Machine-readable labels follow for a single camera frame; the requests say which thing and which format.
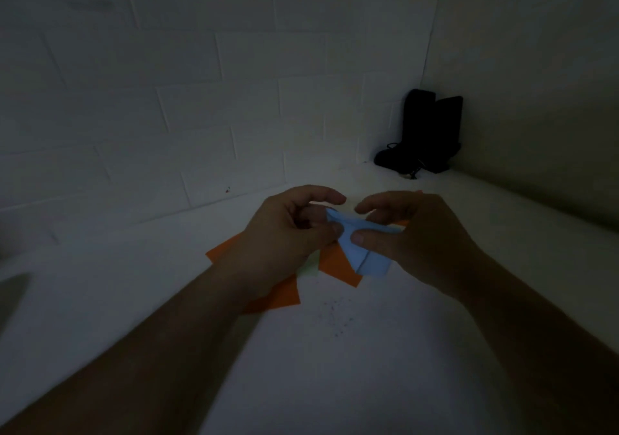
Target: person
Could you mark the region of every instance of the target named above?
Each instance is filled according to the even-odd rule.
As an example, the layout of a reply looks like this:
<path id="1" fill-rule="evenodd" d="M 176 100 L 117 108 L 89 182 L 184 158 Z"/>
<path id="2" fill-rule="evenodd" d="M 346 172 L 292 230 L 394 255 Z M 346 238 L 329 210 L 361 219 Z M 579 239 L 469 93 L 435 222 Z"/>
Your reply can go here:
<path id="1" fill-rule="evenodd" d="M 342 233 L 312 202 L 345 200 L 311 185 L 267 198 L 217 263 L 0 435 L 182 433 L 211 378 L 205 362 L 246 303 Z M 486 255 L 439 196 L 384 192 L 355 210 L 376 223 L 409 221 L 401 233 L 357 231 L 352 241 L 458 300 L 540 425 L 619 433 L 617 355 Z"/>

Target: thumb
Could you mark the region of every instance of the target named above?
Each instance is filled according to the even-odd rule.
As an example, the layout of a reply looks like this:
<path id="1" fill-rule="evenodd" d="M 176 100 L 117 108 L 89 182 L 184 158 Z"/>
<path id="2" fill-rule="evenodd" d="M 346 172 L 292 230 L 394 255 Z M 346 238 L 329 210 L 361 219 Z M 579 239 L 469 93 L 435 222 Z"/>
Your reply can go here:
<path id="1" fill-rule="evenodd" d="M 310 254 L 336 241 L 344 232 L 344 227 L 340 223 L 330 222 L 301 231 L 305 236 L 305 244 L 310 249 L 308 251 Z"/>
<path id="2" fill-rule="evenodd" d="M 393 260 L 396 260 L 398 254 L 399 239 L 398 233 L 383 233 L 373 229 L 359 229 L 350 235 L 352 244 L 378 252 Z"/>

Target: light green sticky note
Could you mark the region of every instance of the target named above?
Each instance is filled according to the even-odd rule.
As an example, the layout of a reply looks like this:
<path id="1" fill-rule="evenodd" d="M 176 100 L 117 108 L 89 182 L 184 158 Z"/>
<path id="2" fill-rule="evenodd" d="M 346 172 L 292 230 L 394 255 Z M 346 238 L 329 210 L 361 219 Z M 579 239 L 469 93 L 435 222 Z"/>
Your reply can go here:
<path id="1" fill-rule="evenodd" d="M 301 275 L 318 275 L 318 263 L 320 262 L 320 251 L 314 251 L 309 255 L 299 270 L 297 270 L 297 276 Z"/>

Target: fingernail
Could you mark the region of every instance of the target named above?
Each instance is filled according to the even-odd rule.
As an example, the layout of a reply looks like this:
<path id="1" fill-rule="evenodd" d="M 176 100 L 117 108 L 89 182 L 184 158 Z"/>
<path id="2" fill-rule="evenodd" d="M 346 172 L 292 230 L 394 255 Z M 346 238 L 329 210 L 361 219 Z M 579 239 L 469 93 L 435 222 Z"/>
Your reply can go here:
<path id="1" fill-rule="evenodd" d="M 361 233 L 359 233 L 358 231 L 355 231 L 353 234 L 350 235 L 350 242 L 352 244 L 357 244 L 358 246 L 363 244 L 363 235 L 361 235 Z"/>
<path id="2" fill-rule="evenodd" d="M 333 223 L 333 231 L 336 232 L 337 237 L 340 237 L 344 232 L 344 226 L 341 223 Z"/>

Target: pair of black boots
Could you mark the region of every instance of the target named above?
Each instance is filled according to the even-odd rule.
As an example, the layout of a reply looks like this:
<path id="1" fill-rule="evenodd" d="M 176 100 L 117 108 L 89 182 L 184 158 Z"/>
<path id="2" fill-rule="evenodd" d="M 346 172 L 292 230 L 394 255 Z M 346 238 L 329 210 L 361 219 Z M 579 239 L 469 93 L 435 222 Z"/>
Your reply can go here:
<path id="1" fill-rule="evenodd" d="M 413 89 L 404 100 L 402 141 L 390 143 L 374 163 L 412 179 L 421 168 L 432 173 L 449 169 L 447 161 L 460 150 L 462 97 L 436 100 L 430 91 Z"/>

